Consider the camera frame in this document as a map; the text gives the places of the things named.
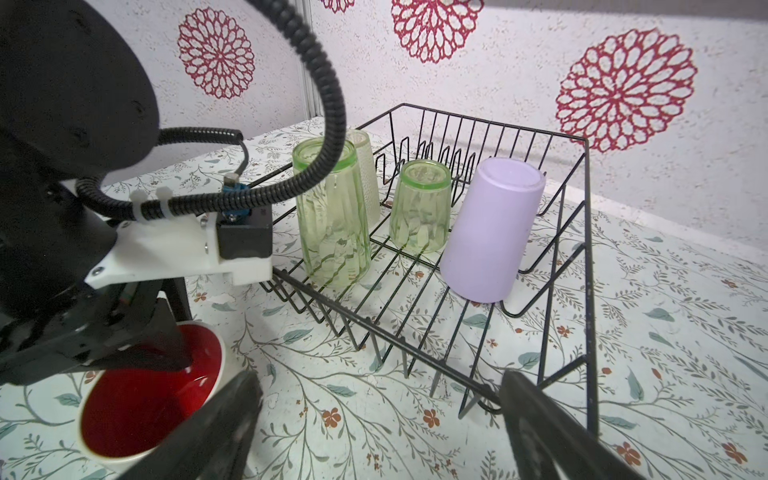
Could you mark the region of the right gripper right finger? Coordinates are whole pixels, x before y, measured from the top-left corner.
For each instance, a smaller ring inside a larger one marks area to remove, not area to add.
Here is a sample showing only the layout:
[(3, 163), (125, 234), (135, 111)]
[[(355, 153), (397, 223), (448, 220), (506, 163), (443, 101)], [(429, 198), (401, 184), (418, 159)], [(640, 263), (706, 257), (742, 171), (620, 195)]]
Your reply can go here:
[(508, 370), (501, 412), (522, 479), (639, 479), (523, 374)]

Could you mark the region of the green glass mug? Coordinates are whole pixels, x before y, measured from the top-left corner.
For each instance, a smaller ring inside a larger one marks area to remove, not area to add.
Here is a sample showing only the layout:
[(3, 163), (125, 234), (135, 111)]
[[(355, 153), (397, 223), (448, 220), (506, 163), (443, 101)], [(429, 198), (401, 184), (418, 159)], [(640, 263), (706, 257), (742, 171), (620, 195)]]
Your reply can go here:
[(405, 163), (396, 187), (389, 236), (396, 247), (428, 254), (444, 247), (449, 235), (451, 174), (428, 159)]

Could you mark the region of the frosted pale green cup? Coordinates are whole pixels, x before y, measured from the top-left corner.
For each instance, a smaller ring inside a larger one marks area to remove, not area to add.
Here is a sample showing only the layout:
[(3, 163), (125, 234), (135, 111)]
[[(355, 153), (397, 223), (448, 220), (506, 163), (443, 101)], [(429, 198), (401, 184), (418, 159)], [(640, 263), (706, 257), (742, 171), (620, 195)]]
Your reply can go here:
[(353, 144), (356, 150), (361, 172), (368, 230), (373, 231), (381, 218), (381, 206), (370, 137), (365, 131), (349, 129), (347, 131), (347, 139)]

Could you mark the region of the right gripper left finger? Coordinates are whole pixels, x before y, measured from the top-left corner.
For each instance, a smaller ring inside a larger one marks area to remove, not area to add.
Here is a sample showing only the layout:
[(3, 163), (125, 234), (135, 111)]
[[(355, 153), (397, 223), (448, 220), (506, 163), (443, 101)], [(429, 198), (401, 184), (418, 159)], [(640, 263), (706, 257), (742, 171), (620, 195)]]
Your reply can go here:
[(253, 371), (241, 371), (122, 479), (241, 479), (262, 408)]

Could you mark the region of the light green glass cup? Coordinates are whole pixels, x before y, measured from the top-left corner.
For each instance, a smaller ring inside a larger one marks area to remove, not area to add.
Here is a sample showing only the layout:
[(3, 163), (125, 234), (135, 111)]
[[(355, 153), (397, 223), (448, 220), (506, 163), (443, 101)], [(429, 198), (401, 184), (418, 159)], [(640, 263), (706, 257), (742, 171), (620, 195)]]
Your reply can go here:
[(356, 150), (344, 142), (332, 172), (296, 197), (304, 266), (317, 288), (343, 290), (370, 268), (364, 188)]

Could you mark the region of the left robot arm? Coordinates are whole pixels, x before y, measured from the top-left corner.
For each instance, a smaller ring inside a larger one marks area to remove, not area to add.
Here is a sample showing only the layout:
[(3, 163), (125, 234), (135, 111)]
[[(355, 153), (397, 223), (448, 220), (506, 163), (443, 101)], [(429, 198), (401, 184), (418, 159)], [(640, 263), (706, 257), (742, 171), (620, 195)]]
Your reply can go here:
[(117, 228), (67, 182), (143, 160), (159, 135), (150, 80), (84, 1), (1, 5), (1, 380), (58, 373), (177, 371), (190, 359), (175, 282), (92, 287)]

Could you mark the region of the purple plastic cup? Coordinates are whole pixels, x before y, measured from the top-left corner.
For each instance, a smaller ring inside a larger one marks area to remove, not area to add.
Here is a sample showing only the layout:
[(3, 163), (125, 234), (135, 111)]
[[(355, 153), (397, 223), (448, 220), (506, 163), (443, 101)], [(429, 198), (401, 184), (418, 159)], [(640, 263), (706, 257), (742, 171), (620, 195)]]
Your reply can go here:
[(439, 264), (454, 293), (476, 303), (510, 295), (545, 184), (540, 170), (520, 160), (479, 164)]

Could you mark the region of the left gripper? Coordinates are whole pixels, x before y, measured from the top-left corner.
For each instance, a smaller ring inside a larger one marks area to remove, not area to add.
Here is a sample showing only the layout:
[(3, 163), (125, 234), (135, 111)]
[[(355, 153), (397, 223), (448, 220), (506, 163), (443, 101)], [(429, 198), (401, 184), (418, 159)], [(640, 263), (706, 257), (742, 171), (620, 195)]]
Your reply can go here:
[(180, 371), (191, 364), (180, 331), (190, 318), (181, 277), (78, 285), (26, 318), (1, 314), (1, 383), (88, 370)]

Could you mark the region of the red and white mug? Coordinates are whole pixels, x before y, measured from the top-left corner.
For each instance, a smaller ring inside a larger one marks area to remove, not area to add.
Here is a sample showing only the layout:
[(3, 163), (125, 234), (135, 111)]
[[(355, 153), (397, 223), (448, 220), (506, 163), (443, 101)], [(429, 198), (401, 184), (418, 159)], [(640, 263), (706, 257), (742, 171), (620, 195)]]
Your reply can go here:
[(190, 321), (178, 329), (191, 358), (188, 367), (109, 370), (96, 377), (76, 420), (77, 446), (88, 459), (126, 472), (240, 372), (212, 326)]

